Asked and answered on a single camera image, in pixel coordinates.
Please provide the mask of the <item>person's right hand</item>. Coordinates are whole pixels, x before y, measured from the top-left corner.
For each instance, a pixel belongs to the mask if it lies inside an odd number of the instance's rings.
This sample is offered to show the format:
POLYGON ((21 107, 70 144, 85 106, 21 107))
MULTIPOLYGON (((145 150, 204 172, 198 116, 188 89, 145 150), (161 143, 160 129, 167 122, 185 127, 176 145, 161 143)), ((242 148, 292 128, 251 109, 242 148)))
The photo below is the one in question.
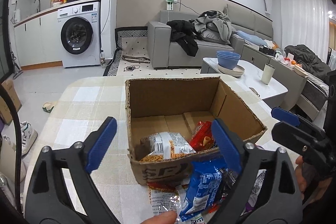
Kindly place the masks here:
POLYGON ((301 200, 304 200, 304 192, 305 192, 305 189, 307 187, 307 181, 303 177, 303 174, 302 174, 302 167, 303 167, 303 158, 302 158, 302 156, 299 156, 295 160, 295 163, 297 165, 296 168, 295 168, 295 177, 297 179, 299 190, 301 192, 301 200))

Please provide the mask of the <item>person's left hand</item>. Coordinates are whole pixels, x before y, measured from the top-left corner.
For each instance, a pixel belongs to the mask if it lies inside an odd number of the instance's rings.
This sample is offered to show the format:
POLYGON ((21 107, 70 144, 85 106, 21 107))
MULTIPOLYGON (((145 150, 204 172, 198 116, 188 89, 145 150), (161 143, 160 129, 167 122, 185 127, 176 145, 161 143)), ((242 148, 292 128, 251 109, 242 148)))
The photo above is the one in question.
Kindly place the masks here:
POLYGON ((175 224, 176 219, 177 214, 175 211, 165 211, 143 221, 141 224, 175 224))

